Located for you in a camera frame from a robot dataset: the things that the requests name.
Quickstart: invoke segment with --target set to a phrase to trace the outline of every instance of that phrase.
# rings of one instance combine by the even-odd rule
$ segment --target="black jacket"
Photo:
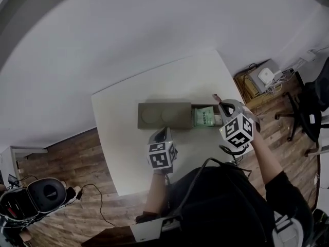
[[[162,217],[178,207],[198,170],[191,171],[169,188],[168,204],[161,213]],[[301,223],[305,245],[313,231],[313,216],[299,189],[290,183],[283,171],[265,188],[266,200],[250,184],[243,171],[229,164],[206,167],[182,209],[182,241],[190,245],[217,241],[222,246],[273,246],[271,234],[275,227],[275,210]],[[156,214],[143,213],[136,222],[157,217]]]

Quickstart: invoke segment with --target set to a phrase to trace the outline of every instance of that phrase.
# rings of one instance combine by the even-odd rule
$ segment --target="gray box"
[[[259,93],[263,93],[267,90],[265,84],[258,78],[259,72],[264,68],[269,68],[273,73],[280,70],[279,66],[272,59],[269,59],[268,61],[260,65],[257,69],[249,73],[248,78],[251,80],[251,82],[256,87]],[[280,79],[281,76],[282,73],[276,74],[274,77],[274,81]]]
[[[138,104],[138,129],[192,128],[190,102],[146,102]]]

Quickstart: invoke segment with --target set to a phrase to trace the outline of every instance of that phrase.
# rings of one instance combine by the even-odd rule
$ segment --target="cable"
[[[26,180],[26,179],[29,178],[29,177],[34,177],[36,180],[38,180],[38,178],[37,178],[36,176],[34,176],[34,175],[27,175],[26,177],[24,177],[24,178],[22,178],[22,179],[20,179],[20,180],[18,180],[18,181]]]
[[[84,186],[81,188],[81,192],[82,192],[83,188],[86,187],[86,186],[94,186],[95,189],[98,190],[99,194],[101,195],[101,207],[99,208],[99,213],[102,215],[104,221],[106,221],[107,223],[111,224],[113,227],[116,227],[115,225],[113,225],[112,223],[110,223],[109,221],[107,221],[107,220],[105,219],[105,217],[103,216],[103,213],[102,213],[102,207],[103,207],[103,194],[102,194],[102,192],[101,192],[101,191],[98,189],[98,187],[96,187],[94,184],[87,184],[87,185],[84,185]]]
[[[183,200],[181,201],[180,205],[178,206],[178,208],[173,212],[173,216],[179,216],[180,215],[180,212],[181,212],[181,209],[183,208],[183,206],[185,205],[185,203],[187,202],[193,188],[194,188],[194,185],[196,183],[196,181],[198,180],[200,174],[202,173],[203,169],[205,168],[205,166],[207,165],[207,163],[212,160],[216,163],[218,163],[220,166],[225,166],[225,167],[229,167],[229,168],[234,168],[234,169],[238,169],[238,170],[242,170],[242,171],[246,171],[246,172],[249,172],[249,175],[247,178],[250,177],[251,173],[252,173],[252,170],[247,170],[247,169],[243,169],[243,168],[240,168],[240,167],[236,167],[234,165],[226,165],[220,161],[218,161],[217,159],[214,159],[212,157],[208,158],[207,160],[205,160],[205,162],[202,164],[202,166],[200,167],[199,171],[197,172],[197,174],[195,175],[185,197],[183,198]]]
[[[251,63],[250,65],[249,65],[249,67],[248,67],[248,70],[250,70],[250,67],[252,66],[252,65],[254,65],[255,67],[259,67],[256,63]]]
[[[55,210],[53,210],[53,211],[56,211],[56,210],[58,210],[58,209],[60,209],[60,208],[66,207],[66,206],[68,206],[68,205],[71,205],[75,200],[77,200],[77,198],[75,198],[71,203],[64,204],[63,206],[61,206],[61,207],[59,207],[59,208],[57,208],[57,209],[55,209]]]
[[[287,72],[290,72],[290,77],[287,78]],[[282,82],[288,82],[290,79],[293,78],[295,74],[295,70],[293,68],[286,69],[282,72],[282,76],[275,82],[273,82],[270,87],[265,91],[266,94],[275,94],[278,93],[282,89]]]
[[[325,49],[327,49],[327,48],[329,48],[329,46],[324,47],[324,48],[322,48],[322,49],[319,49],[319,50],[315,51],[314,53],[318,53],[319,51],[325,50]]]
[[[167,175],[167,174],[165,174],[165,175],[164,175],[164,178],[167,180],[167,182],[168,182],[168,186],[170,186],[170,185],[171,185],[171,183],[170,183],[170,179],[169,179],[168,175]]]
[[[238,151],[238,152],[232,152],[231,149],[229,149],[229,148],[226,147],[226,146],[219,145],[219,147],[220,147],[225,153],[232,155],[233,160],[234,160],[234,162],[235,162],[235,165],[238,167],[239,164],[240,164],[240,162],[241,162],[242,159],[243,159],[243,155],[240,156],[238,159],[235,158],[235,155],[241,155],[241,154],[243,154],[243,153],[247,150],[247,148],[249,147],[249,144],[247,144],[247,145],[243,148],[242,151]]]
[[[0,228],[25,228],[28,225],[24,225],[24,226],[13,226],[13,227],[3,227],[3,226],[0,226]]]

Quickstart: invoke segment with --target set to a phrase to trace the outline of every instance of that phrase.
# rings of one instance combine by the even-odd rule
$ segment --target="green package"
[[[194,110],[194,126],[208,127],[214,126],[215,116],[213,106]]]

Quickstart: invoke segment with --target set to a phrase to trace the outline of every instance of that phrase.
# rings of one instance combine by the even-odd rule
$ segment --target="white table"
[[[145,146],[156,130],[137,129],[138,103],[216,104],[211,96],[215,93],[222,100],[242,101],[221,57],[212,51],[149,70],[92,96],[102,149],[120,196],[149,190],[151,184]],[[222,162],[232,160],[218,147],[218,129],[172,131],[172,135],[178,155],[171,182],[200,167],[209,157]]]

